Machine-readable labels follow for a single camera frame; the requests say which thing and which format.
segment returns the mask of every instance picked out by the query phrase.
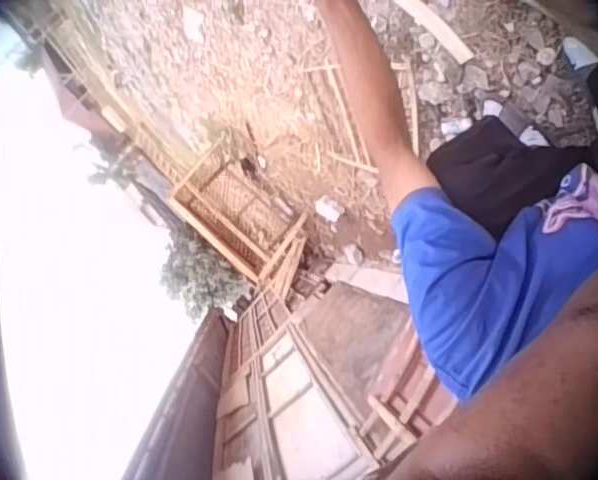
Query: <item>blue sleeve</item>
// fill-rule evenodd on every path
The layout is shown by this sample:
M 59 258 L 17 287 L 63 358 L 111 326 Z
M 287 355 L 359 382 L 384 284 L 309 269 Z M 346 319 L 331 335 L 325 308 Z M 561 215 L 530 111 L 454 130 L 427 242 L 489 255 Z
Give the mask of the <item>blue sleeve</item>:
M 510 319 L 525 254 L 498 248 L 436 188 L 410 194 L 392 226 L 424 352 L 440 380 L 465 400 L 516 350 L 523 326 Z

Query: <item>white sky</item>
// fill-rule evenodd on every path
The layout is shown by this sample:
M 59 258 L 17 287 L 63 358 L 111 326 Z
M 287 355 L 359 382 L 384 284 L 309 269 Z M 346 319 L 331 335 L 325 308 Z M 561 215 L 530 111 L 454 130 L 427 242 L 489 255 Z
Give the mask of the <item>white sky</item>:
M 194 335 L 168 235 L 112 185 L 41 71 L 0 71 L 0 308 L 28 478 L 117 479 Z

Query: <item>tree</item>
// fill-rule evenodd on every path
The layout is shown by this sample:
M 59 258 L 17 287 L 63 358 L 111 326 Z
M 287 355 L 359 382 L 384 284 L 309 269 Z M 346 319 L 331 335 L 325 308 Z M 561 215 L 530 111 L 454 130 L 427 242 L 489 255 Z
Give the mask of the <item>tree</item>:
M 183 300 L 193 321 L 201 321 L 210 307 L 230 307 L 248 292 L 243 276 L 190 227 L 170 236 L 161 283 L 173 299 Z

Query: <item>dirt ground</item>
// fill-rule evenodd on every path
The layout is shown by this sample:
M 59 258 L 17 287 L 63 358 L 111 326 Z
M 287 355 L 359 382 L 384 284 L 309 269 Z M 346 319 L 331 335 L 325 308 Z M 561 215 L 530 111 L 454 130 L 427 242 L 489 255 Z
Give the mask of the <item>dirt ground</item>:
M 322 68 L 337 60 L 308 0 L 73 1 L 99 38 L 117 88 L 159 128 L 194 151 L 230 128 L 240 145 L 251 143 L 233 154 L 261 156 L 266 167 L 259 174 L 295 210 L 312 213 L 306 228 L 313 252 L 334 258 L 356 243 L 366 258 L 389 263 L 394 243 L 374 174 L 336 160 L 369 163 L 337 100 L 343 88 L 336 70 Z M 441 123 L 478 120 L 491 94 L 517 104 L 558 146 L 593 139 L 588 93 L 562 58 L 564 32 L 540 12 L 517 0 L 430 0 L 475 53 L 460 67 L 394 2 L 361 3 L 391 61 L 412 60 L 424 161 L 431 144 L 445 141 Z M 184 7 L 203 15 L 192 37 Z M 542 47 L 557 53 L 549 65 L 535 61 Z M 404 71 L 396 73 L 409 112 L 411 86 Z M 450 95 L 434 105 L 422 86 Z M 548 104 L 536 101 L 546 97 Z M 346 208 L 335 229 L 314 213 L 324 194 Z

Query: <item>blue shirt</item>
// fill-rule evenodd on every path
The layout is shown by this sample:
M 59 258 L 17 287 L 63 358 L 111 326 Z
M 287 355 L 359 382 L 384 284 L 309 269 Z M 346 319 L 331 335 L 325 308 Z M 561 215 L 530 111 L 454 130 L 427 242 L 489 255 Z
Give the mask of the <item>blue shirt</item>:
M 392 225 L 422 348 L 465 401 L 598 269 L 598 176 L 576 167 L 555 198 L 522 210 L 498 244 L 436 188 L 404 199 Z

